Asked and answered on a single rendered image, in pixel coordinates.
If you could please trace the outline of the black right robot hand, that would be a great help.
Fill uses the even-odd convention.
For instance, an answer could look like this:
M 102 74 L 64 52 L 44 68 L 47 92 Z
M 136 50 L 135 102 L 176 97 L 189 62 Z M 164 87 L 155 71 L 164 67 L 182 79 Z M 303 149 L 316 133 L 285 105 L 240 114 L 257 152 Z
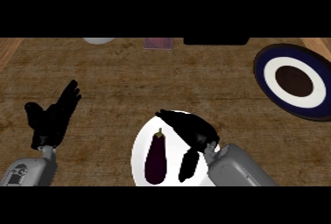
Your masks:
M 219 143 L 220 137 L 214 127 L 195 114 L 163 109 L 155 116 L 172 126 L 182 141 L 191 146 L 180 162 L 179 181 L 183 182 L 194 176 L 200 154 L 209 144 Z

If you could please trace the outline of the purple eggplant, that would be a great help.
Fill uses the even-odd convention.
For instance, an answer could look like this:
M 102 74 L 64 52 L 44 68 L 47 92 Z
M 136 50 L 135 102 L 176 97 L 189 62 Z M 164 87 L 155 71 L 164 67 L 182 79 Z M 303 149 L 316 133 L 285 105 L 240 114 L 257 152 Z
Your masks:
M 145 160 L 145 179 L 157 185 L 167 175 L 166 136 L 158 131 L 152 136 L 149 152 Z

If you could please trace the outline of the black rectangular object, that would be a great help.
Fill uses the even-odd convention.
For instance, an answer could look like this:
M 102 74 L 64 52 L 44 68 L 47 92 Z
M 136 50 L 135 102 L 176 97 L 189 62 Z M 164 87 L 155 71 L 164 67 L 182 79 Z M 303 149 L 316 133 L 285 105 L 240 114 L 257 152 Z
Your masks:
M 183 44 L 188 46 L 242 46 L 248 38 L 185 38 Z

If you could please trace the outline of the blue white brown plate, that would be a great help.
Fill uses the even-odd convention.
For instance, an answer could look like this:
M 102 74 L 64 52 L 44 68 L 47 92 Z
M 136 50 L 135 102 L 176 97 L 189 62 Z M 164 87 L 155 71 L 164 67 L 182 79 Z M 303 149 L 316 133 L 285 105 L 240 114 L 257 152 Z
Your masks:
M 263 93 L 294 116 L 331 122 L 331 62 L 293 44 L 272 44 L 256 54 L 253 73 Z

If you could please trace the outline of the pink rectangular object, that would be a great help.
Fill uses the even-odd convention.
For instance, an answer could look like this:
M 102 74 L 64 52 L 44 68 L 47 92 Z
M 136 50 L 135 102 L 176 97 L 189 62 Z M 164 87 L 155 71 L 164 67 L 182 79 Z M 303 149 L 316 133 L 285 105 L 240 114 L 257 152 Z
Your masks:
M 172 50 L 173 38 L 145 38 L 143 48 L 157 50 Z

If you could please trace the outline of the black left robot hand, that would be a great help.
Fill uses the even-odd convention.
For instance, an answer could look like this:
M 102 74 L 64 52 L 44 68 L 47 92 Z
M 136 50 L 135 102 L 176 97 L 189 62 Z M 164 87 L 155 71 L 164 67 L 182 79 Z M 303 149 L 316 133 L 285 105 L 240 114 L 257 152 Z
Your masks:
M 25 104 L 28 126 L 34 130 L 31 143 L 34 150 L 40 150 L 46 145 L 53 148 L 61 145 L 80 99 L 78 82 L 73 80 L 56 103 L 47 109 L 43 109 L 36 102 Z

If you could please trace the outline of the white round object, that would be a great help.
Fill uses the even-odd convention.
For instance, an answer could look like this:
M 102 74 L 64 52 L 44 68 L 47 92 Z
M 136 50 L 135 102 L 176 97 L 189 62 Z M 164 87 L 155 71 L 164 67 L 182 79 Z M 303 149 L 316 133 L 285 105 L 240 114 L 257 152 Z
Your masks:
M 92 45 L 104 45 L 111 42 L 115 38 L 83 38 Z

